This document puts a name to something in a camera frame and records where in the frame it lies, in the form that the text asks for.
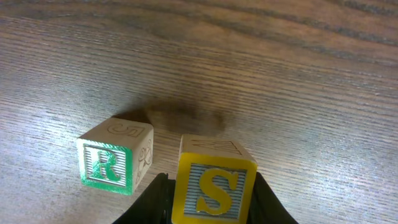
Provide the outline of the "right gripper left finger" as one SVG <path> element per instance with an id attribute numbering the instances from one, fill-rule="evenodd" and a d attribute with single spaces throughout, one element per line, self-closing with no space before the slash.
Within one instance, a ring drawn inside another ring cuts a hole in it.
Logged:
<path id="1" fill-rule="evenodd" d="M 176 180 L 159 173 L 113 224 L 172 224 Z"/>

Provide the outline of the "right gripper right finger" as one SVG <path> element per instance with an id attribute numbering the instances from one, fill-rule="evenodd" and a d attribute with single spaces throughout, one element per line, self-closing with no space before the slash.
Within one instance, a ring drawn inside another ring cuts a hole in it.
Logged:
<path id="1" fill-rule="evenodd" d="M 252 190 L 247 224 L 298 224 L 259 172 Z"/>

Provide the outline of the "yellow S block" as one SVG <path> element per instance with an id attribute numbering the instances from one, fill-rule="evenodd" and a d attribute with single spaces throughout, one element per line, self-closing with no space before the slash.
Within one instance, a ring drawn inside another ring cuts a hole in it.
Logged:
<path id="1" fill-rule="evenodd" d="M 172 223 L 245 224 L 256 172 L 237 141 L 182 135 Z"/>

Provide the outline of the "green R block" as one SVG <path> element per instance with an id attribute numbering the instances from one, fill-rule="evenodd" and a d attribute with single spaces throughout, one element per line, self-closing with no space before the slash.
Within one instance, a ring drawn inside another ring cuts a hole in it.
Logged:
<path id="1" fill-rule="evenodd" d="M 154 127 L 108 118 L 76 140 L 83 185 L 132 195 L 152 165 Z"/>

